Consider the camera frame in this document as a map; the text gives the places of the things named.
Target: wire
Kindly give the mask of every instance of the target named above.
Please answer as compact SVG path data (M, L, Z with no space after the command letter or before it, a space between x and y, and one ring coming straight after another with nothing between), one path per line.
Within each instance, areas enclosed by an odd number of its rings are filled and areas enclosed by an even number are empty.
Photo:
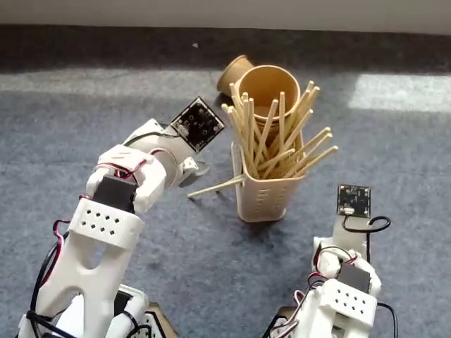
M379 220L384 220L385 223L378 227L372 227L369 229L352 229L352 228L346 227L346 221L349 217L350 217L350 215L346 215L345 218L343 219L341 225L342 225L343 229L345 229L348 232L357 233L357 234L366 234L366 261L368 263L371 263L370 234L373 234L375 232L380 232L380 231L387 229L392 224L392 221L387 216L376 216L376 217L373 217L372 219L370 219L370 221L368 222L368 225L373 225L374 223L376 223Z
M27 312L27 318L30 320L31 323L34 323L36 325L39 324L43 327L45 327L48 330L51 330L52 332L55 332L56 334L59 334L63 338L76 338L71 334L68 334L67 332L63 331L62 329L57 328L55 325L52 325L47 321L47 317L44 317L42 315L36 314L34 311L28 311Z
M387 308L391 313L392 313L392 317L393 317L393 338L397 338L397 315L395 312L395 309L392 308L390 305L386 304L386 303L381 303L378 302L378 306L382 307L382 308Z
M61 236L58 233L58 224L61 220L57 220L54 223L54 235L58 234L59 236ZM63 240L67 238L67 236L69 235L69 232L66 232L62 238ZM36 303L37 303L37 295L39 294L39 288L45 283L45 281L50 277L51 274L51 269L53 269L53 267L56 264L56 260L58 259L58 257L56 256L56 252L58 251L58 247L59 247L59 237L58 237L58 241L50 248L49 252L47 253L44 261L42 262L41 268L39 269L39 273L35 282L35 287L33 289L33 293L32 293L32 297L31 297L31 302L30 302L30 312L34 313L36 311ZM30 318L30 323L32 326L32 330L33 333L35 334L36 338L40 338L41 334L39 332L39 329L37 327L37 321Z
M319 277L319 279L312 282L311 279L313 277ZM326 276L323 276L321 273L311 273L307 278L307 283L310 286L310 285L315 284L316 282L325 282L327 279L328 278Z
M125 338L132 338L135 333L138 333L140 330L147 329L147 336L152 336L152 328L148 324L138 325L133 330L131 330Z
M41 286L44 285L47 282L47 280L49 279L51 272L53 271L55 264L56 264L59 256L61 255L61 249L63 248L64 237L58 232L59 223L69 224L70 221L69 220L56 220L54 223L53 233L54 233L54 236L58 240L57 246L56 246L56 255L55 255L55 259L51 262L50 268L47 270L47 274L45 275L45 277L41 283Z
M285 326L289 325L288 328L287 328L284 332L282 332L280 335L278 335L278 336L276 337L276 338L285 338L285 337L287 337L287 336L288 336L288 335L296 328L296 326L297 326L297 324L298 324L297 320L295 320L296 315L297 315L297 313L300 311L300 309L301 309L301 307L302 307L302 304L304 303L305 299L307 298L307 295L309 294L309 292L310 292L311 290L313 290L313 289L316 288L316 285L314 285L316 282L314 282L313 285L309 286L309 288L307 289L306 292L302 292L302 291L300 291L300 290L296 290L296 291L294 292L294 294L293 294L293 299L294 299L294 300L296 301L296 303L297 303L297 307L296 307L295 312L293 312L293 314L291 315L291 317L290 317L286 322L284 322L283 324L280 324L280 325L277 325L277 326L273 327L273 328L270 330L270 335L269 335L269 336L271 336L271 334L272 334L272 332L273 332L274 330L277 330L277 329L280 329L280 328L282 328L282 327L285 327ZM298 295L299 295L299 293L304 295L304 297L302 297L302 300L301 300L301 301L299 301L299 299L297 298Z
M314 266L315 266L315 270L318 271L318 272L320 272L319 269L318 269L319 257L321 256L321 253L322 253L324 250L326 250L326 249L337 249L337 250L340 250L341 252L344 252L344 253L350 258L348 261L352 261L353 259L356 258L356 257L352 257L351 254L350 254L348 251L344 250L343 248L340 248L339 246L336 246L336 245L325 246L325 247L319 249L319 250L316 252L316 255L315 255L315 257L314 257Z
M144 139L145 137L148 137L148 136L160 136L160 137L165 137L165 138L168 138L168 139L177 139L177 138L180 137L178 134L177 135L171 135L171 134L166 134L166 133L163 133L163 132L146 132L144 134L135 136L132 139L124 142L123 145L124 146L132 146L135 142L139 141L140 139Z

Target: wooden chopstick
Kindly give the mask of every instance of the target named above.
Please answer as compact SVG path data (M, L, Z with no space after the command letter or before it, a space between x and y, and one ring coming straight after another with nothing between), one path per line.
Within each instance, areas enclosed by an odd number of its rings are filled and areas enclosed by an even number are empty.
M283 178L289 178L292 177L294 173L296 173L299 169L303 168L306 164L309 163L313 155L316 153L316 150L322 146L324 143L326 143L330 138L332 138L332 134L329 133L325 135L321 141L319 141L315 147L299 162L297 162L284 176Z
M263 128L263 132L261 133L261 140L259 142L259 149L257 150L257 153L255 155L255 160L254 160L254 164L255 166L257 166L260 162L260 158L261 158L261 152L263 151L263 148L266 148L266 138L268 137L269 134L269 128L273 122L273 118L274 118L274 114L276 113L277 110L277 105L278 105L279 101L274 99L271 103L271 107L269 109L269 113L268 113L268 117L266 119L265 122L265 126Z
M224 188L229 187L231 185L240 184L244 180L245 180L245 176L244 175L239 175L237 177L234 177L231 180L228 180L227 182L220 183L220 184L214 185L212 187L208 187L208 188L205 188L205 189L198 190L196 192L189 193L189 194L186 195L186 197L191 199L192 197L205 194L206 192L217 192L218 190L224 189Z
M234 107L233 106L229 106L228 107L228 111L227 114L228 115L233 115L233 111L234 111ZM249 171L249 174L251 174L252 176L254 176L254 178L259 179L259 173L257 171L257 169L255 168L254 165L254 161L252 160L252 156L249 154L249 147L245 146L245 141L242 137L242 134L240 133L238 126L236 123L232 123L233 129L235 130L235 134L237 135L238 141L239 143L241 143L242 145L242 150L245 153L245 161L246 161L246 165L247 165L247 169Z
M247 102L247 121L248 126L247 143L249 144L249 153L254 156L254 99L245 100Z
M299 158L299 155L304 153L309 147L311 147L313 144L316 143L320 138L322 138L324 135L328 134L330 132L330 127L324 128L322 131L320 131L318 134L316 134L310 141L308 141L302 148L296 150L296 152L293 154L294 158Z
M283 145L283 151L290 148L291 144L295 141L296 136L299 134L299 131L305 126L307 121L310 119L311 115L313 114L313 111L310 109L304 117L299 121L297 126L293 129L291 132L291 135L287 138Z
M271 160L269 160L268 162L264 163L263 165L266 165L267 163L271 162L272 160L275 160L274 162L272 162L268 168L266 169L266 171L264 172L264 174L261 176L261 178L264 180L266 179L271 172L273 171L274 167L276 166L276 164L283 160L284 158L287 158L289 155L293 154L295 152L294 148L288 149L287 151L284 151L281 154L278 154L276 157L272 158Z
M280 92L279 96L279 153L282 153L285 143L285 92Z
M332 146L331 148L327 149L326 151L324 151L321 155L317 156L312 162L310 162L309 164L307 164L301 171L299 171L295 177L301 177L305 174L306 171L308 171L308 169L310 169L311 167L313 167L314 165L318 164L319 161L323 160L325 157L327 157L328 155L335 153L338 150L337 146Z
M283 153L278 154L276 157L273 157L272 159L263 162L261 165L257 166L257 170L260 171L265 168L276 165L280 160L283 160L284 158L287 158L289 155L292 155L294 153L295 153L294 148L288 149L287 151L284 151Z

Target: circuit board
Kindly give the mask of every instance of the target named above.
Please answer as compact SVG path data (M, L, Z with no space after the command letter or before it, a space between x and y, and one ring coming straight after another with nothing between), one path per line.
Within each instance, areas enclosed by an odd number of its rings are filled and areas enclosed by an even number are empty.
M223 121L200 98L196 98L172 122L171 127L199 153L225 127Z
M346 215L345 209L352 208L352 216L370 218L371 189L359 185L338 185L337 214Z

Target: white plastic bracket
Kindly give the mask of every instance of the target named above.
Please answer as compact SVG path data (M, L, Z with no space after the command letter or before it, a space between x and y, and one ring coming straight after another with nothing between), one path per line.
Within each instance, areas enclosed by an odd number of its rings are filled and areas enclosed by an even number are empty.
M105 337L113 319L114 299L143 226L134 214L81 199L61 255L39 290L36 312L53 317L81 293L84 298L81 337ZM106 248L98 266L92 267L99 242L105 243ZM27 320L19 338L29 337L33 333Z
M368 338L376 307L376 298L369 294L328 280L306 295L292 338L332 338L334 327L346 338Z

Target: cup rim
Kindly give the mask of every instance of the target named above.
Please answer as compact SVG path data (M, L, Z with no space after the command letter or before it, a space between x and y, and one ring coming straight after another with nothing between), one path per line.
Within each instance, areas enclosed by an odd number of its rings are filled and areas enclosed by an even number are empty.
M286 69L284 69L282 67L279 67L278 65L257 65L255 67L249 69L247 72L245 72L244 75L241 77L241 79L240 79L240 81L238 83L238 86L237 86L237 91L238 91L238 96L239 96L238 100L240 100L240 103L242 104L242 102L241 102L241 93L240 93L240 87L241 87L241 84L242 84L242 79L245 78L245 76L247 74L249 74L250 72L252 72L253 70L256 70L256 69L259 69L259 68L277 68L279 70L282 70L284 73L288 74L288 76L291 77L292 80L294 81L294 83L296 84L296 89L297 89L296 102L295 102L294 106L289 111L285 112L285 118L287 118L288 116L290 116L297 109L297 105L298 105L299 100L301 98L301 87L299 86L299 82L296 80L296 78L293 76L292 73L290 73L288 70L286 70ZM257 114L254 114L254 118L256 120L260 120L262 122L266 122L268 120L268 117L260 116L260 115L257 115ZM279 120L279 116L278 115L273 117L273 121L278 121L278 120Z

